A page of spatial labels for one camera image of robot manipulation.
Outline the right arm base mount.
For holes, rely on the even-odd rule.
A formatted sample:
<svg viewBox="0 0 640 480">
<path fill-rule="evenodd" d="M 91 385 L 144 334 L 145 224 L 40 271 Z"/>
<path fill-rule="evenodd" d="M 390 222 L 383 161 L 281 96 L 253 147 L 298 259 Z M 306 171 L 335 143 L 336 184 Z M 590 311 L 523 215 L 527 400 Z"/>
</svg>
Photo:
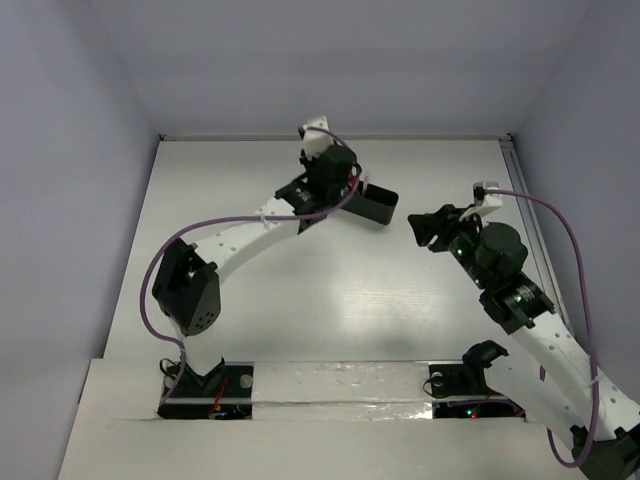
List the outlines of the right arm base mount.
<svg viewBox="0 0 640 480">
<path fill-rule="evenodd" d="M 525 419 L 525 410 L 517 403 L 492 390 L 485 371 L 508 351 L 492 340 L 470 347 L 454 363 L 430 363 L 423 392 L 432 400 L 434 419 Z"/>
</svg>

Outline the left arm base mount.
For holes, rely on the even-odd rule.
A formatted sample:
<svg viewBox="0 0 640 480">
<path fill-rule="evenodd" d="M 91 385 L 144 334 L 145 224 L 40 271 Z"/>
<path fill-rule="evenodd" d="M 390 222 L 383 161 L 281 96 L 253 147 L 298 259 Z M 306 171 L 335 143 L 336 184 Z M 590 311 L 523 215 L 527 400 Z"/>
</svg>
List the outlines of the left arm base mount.
<svg viewBox="0 0 640 480">
<path fill-rule="evenodd" d="M 164 377 L 157 415 L 166 420 L 248 420 L 252 418 L 254 365 L 224 360 L 201 376 L 189 366 L 181 377 L 180 364 L 162 359 Z"/>
</svg>

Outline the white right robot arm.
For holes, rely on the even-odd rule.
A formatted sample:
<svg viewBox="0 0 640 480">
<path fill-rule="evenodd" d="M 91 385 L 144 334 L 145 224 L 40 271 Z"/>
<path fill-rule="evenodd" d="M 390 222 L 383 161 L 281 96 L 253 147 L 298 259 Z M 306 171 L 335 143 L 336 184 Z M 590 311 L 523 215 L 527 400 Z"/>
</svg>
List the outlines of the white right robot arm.
<svg viewBox="0 0 640 480">
<path fill-rule="evenodd" d="M 523 273 L 528 250 L 517 230 L 483 224 L 478 208 L 446 204 L 408 217 L 416 243 L 451 254 L 480 290 L 488 317 L 539 365 L 533 373 L 493 340 L 470 347 L 460 379 L 514 401 L 570 450 L 589 479 L 628 479 L 639 470 L 639 405 L 597 367 L 544 291 Z"/>
</svg>

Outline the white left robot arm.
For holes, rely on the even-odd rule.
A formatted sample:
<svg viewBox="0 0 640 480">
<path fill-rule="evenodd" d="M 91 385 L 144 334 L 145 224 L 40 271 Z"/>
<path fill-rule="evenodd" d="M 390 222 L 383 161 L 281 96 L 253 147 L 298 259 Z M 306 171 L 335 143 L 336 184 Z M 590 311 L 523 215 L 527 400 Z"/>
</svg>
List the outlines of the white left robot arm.
<svg viewBox="0 0 640 480">
<path fill-rule="evenodd" d="M 351 200 L 361 167 L 350 148 L 329 142 L 305 149 L 305 171 L 277 190 L 254 213 L 201 221 L 171 236 L 154 255 L 143 277 L 140 313 L 149 319 L 153 297 L 173 325 L 174 335 L 151 333 L 175 344 L 189 367 L 186 381 L 209 395 L 221 383 L 222 347 L 211 328 L 222 312 L 223 283 L 267 249 L 293 239 Z"/>
</svg>

